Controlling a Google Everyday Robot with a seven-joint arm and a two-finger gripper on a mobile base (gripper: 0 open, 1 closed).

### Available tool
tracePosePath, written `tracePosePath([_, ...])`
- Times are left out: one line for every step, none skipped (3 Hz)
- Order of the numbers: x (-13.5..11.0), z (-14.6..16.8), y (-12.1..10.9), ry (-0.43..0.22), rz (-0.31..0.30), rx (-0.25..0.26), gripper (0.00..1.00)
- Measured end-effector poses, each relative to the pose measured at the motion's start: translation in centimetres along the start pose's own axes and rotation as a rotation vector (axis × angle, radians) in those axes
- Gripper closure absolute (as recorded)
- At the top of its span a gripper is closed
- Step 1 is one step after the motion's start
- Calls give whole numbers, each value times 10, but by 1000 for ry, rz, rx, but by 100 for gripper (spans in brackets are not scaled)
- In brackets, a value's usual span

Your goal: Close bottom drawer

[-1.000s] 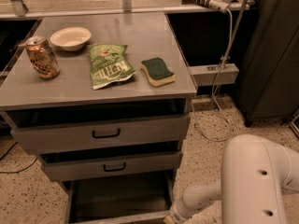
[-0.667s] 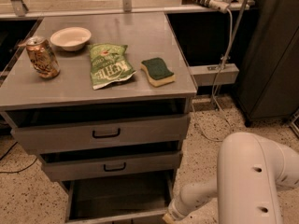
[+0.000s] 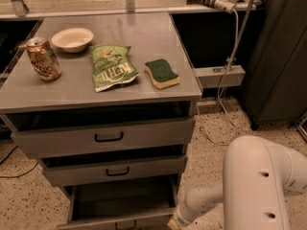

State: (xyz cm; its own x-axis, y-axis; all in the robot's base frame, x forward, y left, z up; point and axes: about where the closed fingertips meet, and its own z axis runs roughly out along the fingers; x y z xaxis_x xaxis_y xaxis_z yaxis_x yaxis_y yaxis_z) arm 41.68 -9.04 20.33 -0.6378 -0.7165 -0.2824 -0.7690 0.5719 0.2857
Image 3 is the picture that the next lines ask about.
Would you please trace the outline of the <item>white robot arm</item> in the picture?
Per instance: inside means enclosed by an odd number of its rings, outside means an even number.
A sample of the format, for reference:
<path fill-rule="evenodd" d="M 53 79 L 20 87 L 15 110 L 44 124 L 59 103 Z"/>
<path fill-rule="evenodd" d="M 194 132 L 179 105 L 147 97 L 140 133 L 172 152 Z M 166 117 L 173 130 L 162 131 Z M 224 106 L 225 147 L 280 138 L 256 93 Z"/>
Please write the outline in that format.
<path fill-rule="evenodd" d="M 264 138 L 242 136 L 225 152 L 223 181 L 190 190 L 168 226 L 180 230 L 222 203 L 224 230 L 291 230 L 285 197 L 306 192 L 306 156 Z"/>

